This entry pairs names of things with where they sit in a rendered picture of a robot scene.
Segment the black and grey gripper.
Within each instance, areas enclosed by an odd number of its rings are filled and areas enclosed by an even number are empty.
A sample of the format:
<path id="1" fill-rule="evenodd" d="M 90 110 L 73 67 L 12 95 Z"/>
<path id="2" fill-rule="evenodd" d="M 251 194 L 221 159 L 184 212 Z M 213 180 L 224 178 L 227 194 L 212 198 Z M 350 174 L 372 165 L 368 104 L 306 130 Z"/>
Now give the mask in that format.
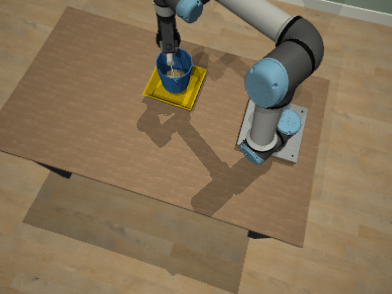
<path id="1" fill-rule="evenodd" d="M 176 27 L 175 14 L 176 14 L 176 13 L 174 13 L 173 15 L 171 15 L 171 16 L 169 16 L 169 17 L 162 17 L 162 16 L 160 16 L 160 15 L 158 15 L 158 14 L 156 13 L 157 17 L 160 17 L 160 19 L 163 20 L 163 21 L 169 21 L 169 20 L 171 20 L 171 19 L 173 20 L 173 26 L 174 26 L 174 39 L 175 39 L 175 50 L 176 50 L 176 52 L 177 52 L 178 47 L 179 47 L 180 42 L 181 42 L 181 39 L 180 39 L 180 35 L 179 35 L 178 30 L 175 28 L 175 27 Z M 174 18 L 173 18 L 173 17 L 174 17 Z M 158 47 L 160 48 L 160 50 L 161 50 L 162 53 L 163 53 L 162 36 L 161 36 L 161 27 L 160 27 L 160 19 L 157 18 L 158 29 L 159 29 L 159 30 L 157 30 L 157 31 L 158 31 L 159 34 L 156 34 L 156 43 L 157 43 Z M 177 33 L 176 33 L 176 32 L 177 32 Z M 176 52 L 173 53 L 174 56 L 175 56 Z M 164 53 L 163 53 L 163 54 L 164 54 Z M 164 54 L 164 55 L 166 56 L 166 54 Z"/>

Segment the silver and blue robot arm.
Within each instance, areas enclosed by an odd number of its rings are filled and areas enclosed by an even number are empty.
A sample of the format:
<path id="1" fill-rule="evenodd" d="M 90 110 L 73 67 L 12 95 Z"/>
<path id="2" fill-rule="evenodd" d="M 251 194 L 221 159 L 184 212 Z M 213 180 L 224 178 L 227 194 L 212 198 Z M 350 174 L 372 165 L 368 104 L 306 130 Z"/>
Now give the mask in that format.
<path id="1" fill-rule="evenodd" d="M 152 4 L 162 17 L 176 13 L 186 23 L 194 23 L 201 16 L 203 5 L 209 1 L 154 0 Z M 324 55 L 323 40 L 308 20 L 300 15 L 293 17 L 267 0 L 215 1 L 277 46 L 257 61 L 245 76 L 245 89 L 255 103 L 255 109 L 252 134 L 250 128 L 239 148 L 252 163 L 260 165 L 273 153 L 283 149 L 286 141 L 300 130 L 299 115 L 284 107 L 291 102 L 298 85 L 320 66 Z M 175 53 L 173 20 L 160 20 L 160 26 L 163 53 Z M 281 108 L 284 108 L 283 112 Z"/>

